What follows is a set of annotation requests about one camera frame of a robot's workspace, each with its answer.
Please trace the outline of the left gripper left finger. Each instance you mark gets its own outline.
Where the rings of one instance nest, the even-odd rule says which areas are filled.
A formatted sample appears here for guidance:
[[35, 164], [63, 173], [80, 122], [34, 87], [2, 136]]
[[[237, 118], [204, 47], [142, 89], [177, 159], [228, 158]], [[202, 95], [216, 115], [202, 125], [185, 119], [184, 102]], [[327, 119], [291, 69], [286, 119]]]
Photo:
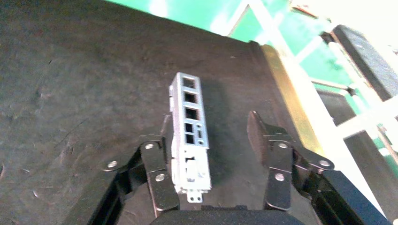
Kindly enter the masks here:
[[65, 225], [115, 225], [126, 202], [146, 185], [157, 218], [180, 208], [168, 167], [173, 122], [165, 115], [159, 133], [142, 131], [126, 150], [95, 163], [89, 181], [63, 223]]

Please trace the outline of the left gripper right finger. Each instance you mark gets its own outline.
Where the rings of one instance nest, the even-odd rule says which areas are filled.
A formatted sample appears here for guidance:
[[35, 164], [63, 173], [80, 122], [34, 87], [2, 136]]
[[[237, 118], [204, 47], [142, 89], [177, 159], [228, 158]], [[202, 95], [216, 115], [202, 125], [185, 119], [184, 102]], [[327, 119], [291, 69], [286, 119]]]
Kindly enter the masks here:
[[323, 225], [387, 225], [388, 219], [334, 163], [293, 141], [287, 131], [250, 111], [247, 134], [268, 172], [264, 207], [289, 211], [291, 189], [307, 198]]

